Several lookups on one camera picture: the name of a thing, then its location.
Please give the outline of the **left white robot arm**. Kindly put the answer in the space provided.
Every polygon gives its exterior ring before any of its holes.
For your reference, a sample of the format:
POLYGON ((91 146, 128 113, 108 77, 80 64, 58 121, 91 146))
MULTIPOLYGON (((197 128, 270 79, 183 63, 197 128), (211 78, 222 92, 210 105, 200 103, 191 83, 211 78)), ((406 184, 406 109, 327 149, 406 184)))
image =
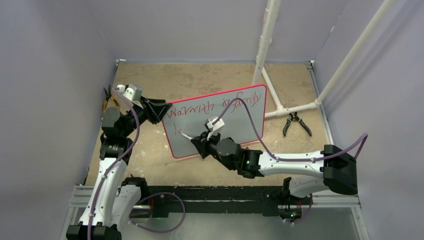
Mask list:
POLYGON ((142 97, 129 102, 123 114, 118 107, 105 108, 101 115, 100 161, 96 182, 88 204, 74 225, 66 231, 68 240, 120 240, 121 230, 135 204, 149 199, 143 177, 122 177, 129 164, 135 141, 129 135, 140 133, 145 121, 158 124, 172 104, 164 99, 142 97))

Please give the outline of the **white red marker pen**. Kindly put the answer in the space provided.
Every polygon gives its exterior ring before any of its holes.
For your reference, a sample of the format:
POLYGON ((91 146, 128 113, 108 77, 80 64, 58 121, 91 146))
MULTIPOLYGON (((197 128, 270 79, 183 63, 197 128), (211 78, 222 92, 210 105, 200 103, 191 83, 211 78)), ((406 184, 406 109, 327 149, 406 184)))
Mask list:
POLYGON ((191 140, 191 139, 193 139, 191 136, 189 136, 189 135, 187 135, 187 134, 185 134, 185 133, 183 133, 183 132, 179 132, 183 137, 185 137, 185 138, 187 138, 187 139, 189 139, 189 140, 191 140))

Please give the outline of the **pink framed whiteboard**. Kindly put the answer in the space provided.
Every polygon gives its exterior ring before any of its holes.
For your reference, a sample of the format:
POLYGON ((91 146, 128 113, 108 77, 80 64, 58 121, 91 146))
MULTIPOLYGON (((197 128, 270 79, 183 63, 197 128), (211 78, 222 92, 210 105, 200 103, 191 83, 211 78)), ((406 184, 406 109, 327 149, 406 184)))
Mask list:
POLYGON ((206 120, 221 113, 222 138, 231 137, 238 144, 258 140, 264 134, 266 101, 264 84, 173 101, 162 119, 172 156, 181 159, 197 155, 195 146, 179 132, 197 137, 207 130, 206 120))

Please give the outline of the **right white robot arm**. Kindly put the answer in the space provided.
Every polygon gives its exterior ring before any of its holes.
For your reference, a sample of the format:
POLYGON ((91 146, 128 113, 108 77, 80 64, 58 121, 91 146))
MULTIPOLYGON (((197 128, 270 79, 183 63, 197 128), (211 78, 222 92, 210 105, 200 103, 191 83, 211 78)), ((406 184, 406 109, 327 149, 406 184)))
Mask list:
POLYGON ((206 131, 190 142, 203 159, 212 156, 244 178, 298 175, 297 179, 288 177, 283 181, 280 196, 288 204, 326 190, 347 196, 358 193, 357 158, 332 144, 308 153, 268 153, 243 148, 220 134, 208 136, 206 131))

